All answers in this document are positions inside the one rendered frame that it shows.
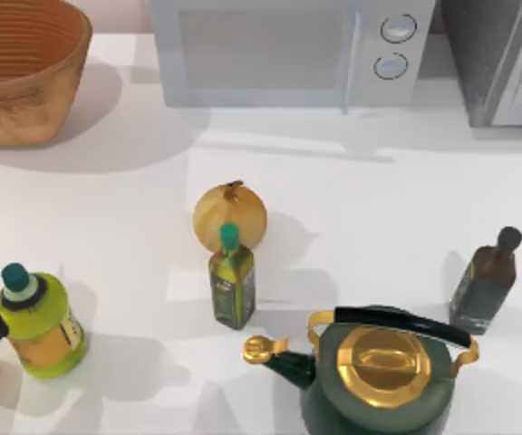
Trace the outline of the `yellow onion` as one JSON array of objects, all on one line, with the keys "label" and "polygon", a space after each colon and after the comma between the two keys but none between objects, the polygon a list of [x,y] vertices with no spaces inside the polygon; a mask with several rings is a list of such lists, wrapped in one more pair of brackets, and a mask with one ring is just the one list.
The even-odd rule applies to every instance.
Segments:
[{"label": "yellow onion", "polygon": [[194,233],[210,252],[220,249],[220,228],[227,223],[238,226],[240,243],[249,249],[257,247],[266,234],[266,206],[242,180],[209,189],[193,209]]}]

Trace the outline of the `green square oil bottle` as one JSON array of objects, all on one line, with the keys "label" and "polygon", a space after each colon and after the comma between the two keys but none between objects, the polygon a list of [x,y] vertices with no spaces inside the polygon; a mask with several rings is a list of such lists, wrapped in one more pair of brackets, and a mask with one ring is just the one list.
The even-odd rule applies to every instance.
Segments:
[{"label": "green square oil bottle", "polygon": [[256,310],[255,257],[240,241],[235,223],[219,229],[220,248],[208,261],[208,276],[215,319],[242,330]]}]

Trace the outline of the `pale microwave oven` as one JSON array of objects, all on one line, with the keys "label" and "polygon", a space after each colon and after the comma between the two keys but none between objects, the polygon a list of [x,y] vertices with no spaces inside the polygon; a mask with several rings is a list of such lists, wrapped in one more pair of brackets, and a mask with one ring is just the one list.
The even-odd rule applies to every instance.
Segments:
[{"label": "pale microwave oven", "polygon": [[[170,107],[342,109],[353,19],[362,18],[354,108],[410,102],[436,0],[150,0],[165,102]],[[404,43],[381,36],[383,21],[411,15]],[[382,56],[409,61],[399,79],[373,71]]]}]

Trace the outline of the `green and gold kettle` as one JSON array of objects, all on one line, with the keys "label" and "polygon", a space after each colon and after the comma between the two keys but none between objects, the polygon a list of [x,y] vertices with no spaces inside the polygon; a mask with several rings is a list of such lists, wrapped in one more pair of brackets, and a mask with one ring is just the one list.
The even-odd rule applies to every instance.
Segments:
[{"label": "green and gold kettle", "polygon": [[242,357],[299,389],[308,435],[440,435],[460,368],[479,358],[469,333],[383,305],[315,312],[307,339],[309,354],[253,335]]}]

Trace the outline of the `microwave oven knob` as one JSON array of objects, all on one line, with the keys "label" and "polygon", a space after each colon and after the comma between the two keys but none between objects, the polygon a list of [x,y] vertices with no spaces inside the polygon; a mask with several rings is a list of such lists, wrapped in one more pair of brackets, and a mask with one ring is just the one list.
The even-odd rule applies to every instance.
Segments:
[{"label": "microwave oven knob", "polygon": [[409,69],[408,59],[400,53],[392,53],[379,57],[373,71],[381,80],[392,81],[401,78]]},{"label": "microwave oven knob", "polygon": [[381,25],[381,36],[390,44],[401,44],[410,40],[418,28],[416,20],[409,14],[386,18]]}]

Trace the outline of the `brown square bottle black cap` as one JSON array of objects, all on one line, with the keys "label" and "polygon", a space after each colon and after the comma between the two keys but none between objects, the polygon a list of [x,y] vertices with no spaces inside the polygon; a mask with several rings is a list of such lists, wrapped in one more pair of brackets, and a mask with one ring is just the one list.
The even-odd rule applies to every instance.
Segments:
[{"label": "brown square bottle black cap", "polygon": [[449,324],[483,335],[517,279],[515,251],[522,233],[503,227],[494,246],[477,248],[449,302]]}]

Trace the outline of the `yellow-green round bottle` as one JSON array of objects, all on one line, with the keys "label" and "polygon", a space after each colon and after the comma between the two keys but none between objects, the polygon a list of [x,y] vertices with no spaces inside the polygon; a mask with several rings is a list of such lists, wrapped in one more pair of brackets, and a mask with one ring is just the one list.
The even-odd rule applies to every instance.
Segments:
[{"label": "yellow-green round bottle", "polygon": [[25,371],[41,379],[70,372],[85,357],[88,340],[62,282],[19,263],[6,265],[1,277],[0,315]]}]

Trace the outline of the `woven wooden basket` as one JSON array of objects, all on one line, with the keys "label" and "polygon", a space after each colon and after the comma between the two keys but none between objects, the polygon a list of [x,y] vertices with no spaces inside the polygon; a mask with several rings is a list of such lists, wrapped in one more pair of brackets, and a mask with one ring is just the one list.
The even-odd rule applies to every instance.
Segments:
[{"label": "woven wooden basket", "polygon": [[67,0],[0,0],[0,146],[53,139],[79,89],[92,39]]}]

